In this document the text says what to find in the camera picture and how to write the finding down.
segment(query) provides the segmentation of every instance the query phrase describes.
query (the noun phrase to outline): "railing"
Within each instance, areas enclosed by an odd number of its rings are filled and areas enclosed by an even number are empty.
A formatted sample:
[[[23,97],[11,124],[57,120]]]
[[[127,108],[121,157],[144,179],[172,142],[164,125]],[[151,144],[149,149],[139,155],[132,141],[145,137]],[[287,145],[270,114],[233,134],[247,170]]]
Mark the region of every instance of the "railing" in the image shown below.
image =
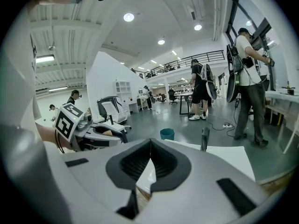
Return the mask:
[[[170,63],[167,63],[165,65],[156,67],[156,68],[154,68],[150,71],[147,71],[145,73],[138,72],[138,71],[136,73],[137,74],[142,73],[143,78],[147,79],[147,78],[150,78],[150,77],[155,77],[155,76],[157,76],[159,74],[162,74],[162,73],[166,73],[168,71],[172,71],[172,70],[180,69],[180,68],[183,68],[183,67],[191,66],[191,61],[193,59],[197,59],[198,62],[202,63],[202,64],[225,60],[223,50],[211,51],[211,52],[202,53],[202,54],[198,54],[198,55],[194,55],[194,56],[189,56],[189,57],[185,57],[181,60],[170,62]]]

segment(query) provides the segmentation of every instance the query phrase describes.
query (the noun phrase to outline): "black cap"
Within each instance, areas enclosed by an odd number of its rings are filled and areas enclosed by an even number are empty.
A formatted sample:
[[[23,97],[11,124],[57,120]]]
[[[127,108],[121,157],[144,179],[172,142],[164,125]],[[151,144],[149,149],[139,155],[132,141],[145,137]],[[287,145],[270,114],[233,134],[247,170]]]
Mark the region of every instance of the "black cap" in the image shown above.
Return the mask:
[[[249,32],[246,28],[240,28],[239,31],[238,31],[238,34],[240,34],[241,32],[246,32],[246,33],[248,33],[249,35],[252,35],[252,33]]]
[[[78,90],[73,90],[73,91],[71,92],[71,96],[73,96],[74,94],[79,94],[79,91],[78,91]]]

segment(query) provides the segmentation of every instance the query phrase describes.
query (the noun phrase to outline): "blue bucket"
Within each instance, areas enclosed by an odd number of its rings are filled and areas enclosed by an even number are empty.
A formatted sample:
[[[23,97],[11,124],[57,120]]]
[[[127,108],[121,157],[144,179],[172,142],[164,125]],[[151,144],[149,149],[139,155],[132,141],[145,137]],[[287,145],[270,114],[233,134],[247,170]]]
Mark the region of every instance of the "blue bucket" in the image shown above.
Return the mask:
[[[174,140],[174,130],[173,129],[162,129],[160,131],[162,140]]]

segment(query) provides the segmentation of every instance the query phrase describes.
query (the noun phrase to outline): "gray pants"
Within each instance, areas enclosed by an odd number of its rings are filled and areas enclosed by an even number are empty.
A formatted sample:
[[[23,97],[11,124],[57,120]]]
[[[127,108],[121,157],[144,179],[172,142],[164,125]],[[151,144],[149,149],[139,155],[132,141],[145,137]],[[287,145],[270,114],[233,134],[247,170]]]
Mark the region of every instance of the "gray pants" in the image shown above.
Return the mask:
[[[254,137],[257,142],[263,141],[263,123],[265,115],[265,89],[263,84],[240,86],[241,110],[238,125],[235,131],[236,136],[242,135],[247,125],[248,113],[252,106],[254,118]]]

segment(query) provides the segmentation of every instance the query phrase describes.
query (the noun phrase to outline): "power strip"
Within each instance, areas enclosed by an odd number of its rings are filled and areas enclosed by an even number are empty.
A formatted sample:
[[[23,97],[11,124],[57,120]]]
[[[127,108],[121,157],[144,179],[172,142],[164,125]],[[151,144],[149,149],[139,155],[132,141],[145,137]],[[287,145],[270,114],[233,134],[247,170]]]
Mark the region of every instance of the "power strip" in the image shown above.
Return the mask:
[[[232,128],[233,126],[232,125],[223,125],[223,128]]]

